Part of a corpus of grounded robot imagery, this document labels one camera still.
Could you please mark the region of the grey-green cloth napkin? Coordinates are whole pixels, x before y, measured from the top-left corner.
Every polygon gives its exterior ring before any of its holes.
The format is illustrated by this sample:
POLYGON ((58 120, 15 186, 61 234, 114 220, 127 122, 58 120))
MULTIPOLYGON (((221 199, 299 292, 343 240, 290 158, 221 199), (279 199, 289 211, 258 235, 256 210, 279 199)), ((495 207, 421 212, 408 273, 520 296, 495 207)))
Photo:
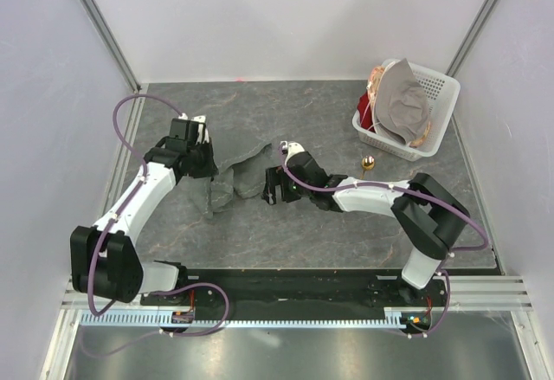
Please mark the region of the grey-green cloth napkin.
POLYGON ((230 208, 236 197, 259 196, 265 169, 273 164, 272 143, 257 137, 218 138, 214 155, 218 173, 187 184, 188 198, 203 218, 230 208))

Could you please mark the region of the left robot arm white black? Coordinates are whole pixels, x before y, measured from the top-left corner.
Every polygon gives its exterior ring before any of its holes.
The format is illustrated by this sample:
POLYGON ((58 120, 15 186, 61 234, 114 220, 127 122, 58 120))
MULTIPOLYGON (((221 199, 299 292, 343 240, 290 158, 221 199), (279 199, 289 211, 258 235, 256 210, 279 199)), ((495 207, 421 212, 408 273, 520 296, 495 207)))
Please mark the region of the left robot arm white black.
POLYGON ((190 295, 189 282, 179 277, 180 264, 142 262, 135 246, 152 213, 182 178, 207 180, 216 175, 206 118, 173 119, 168 135, 142 160, 136 177, 108 212, 71 234, 73 288, 92 298, 123 303, 160 292, 170 304, 180 305, 190 295))

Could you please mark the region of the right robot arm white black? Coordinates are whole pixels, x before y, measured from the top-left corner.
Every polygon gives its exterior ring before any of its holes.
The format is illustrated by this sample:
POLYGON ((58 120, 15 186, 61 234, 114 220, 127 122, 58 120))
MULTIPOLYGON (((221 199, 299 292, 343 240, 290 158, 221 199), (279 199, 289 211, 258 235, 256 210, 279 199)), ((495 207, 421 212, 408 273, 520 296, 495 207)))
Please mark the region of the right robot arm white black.
POLYGON ((309 199, 319 209, 364 212, 395 218, 412 250, 396 283, 398 299, 416 305, 428 294, 427 284, 470 217, 468 210, 426 173, 393 183, 328 174, 303 149, 285 151, 286 163, 267 168, 261 197, 270 205, 309 199))

